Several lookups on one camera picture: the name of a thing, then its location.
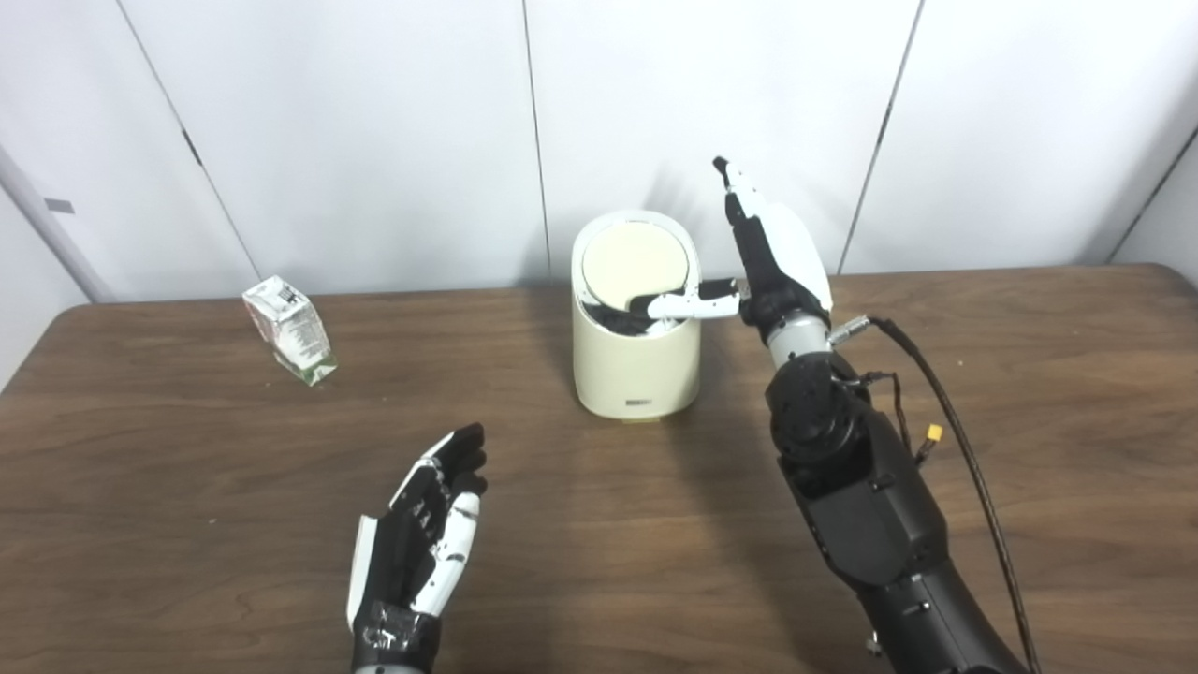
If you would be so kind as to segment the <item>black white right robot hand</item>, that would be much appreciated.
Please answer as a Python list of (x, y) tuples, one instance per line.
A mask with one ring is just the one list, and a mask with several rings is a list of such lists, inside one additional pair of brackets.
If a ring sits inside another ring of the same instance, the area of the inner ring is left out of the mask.
[(807, 227), (783, 204), (762, 195), (740, 166), (718, 156), (724, 180), (724, 215), (732, 227), (743, 265), (740, 280), (707, 280), (659, 295), (634, 296), (634, 318), (730, 318), (758, 329), (763, 340), (793, 315), (819, 318), (831, 328), (833, 295), (825, 265)]

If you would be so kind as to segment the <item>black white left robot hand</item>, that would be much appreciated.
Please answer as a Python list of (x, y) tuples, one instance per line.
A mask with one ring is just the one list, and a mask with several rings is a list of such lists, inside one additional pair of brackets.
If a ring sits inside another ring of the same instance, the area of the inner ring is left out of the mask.
[(359, 518), (345, 612), (352, 673), (431, 673), (488, 490), (484, 445), (480, 423), (446, 435), (416, 460), (385, 516)]

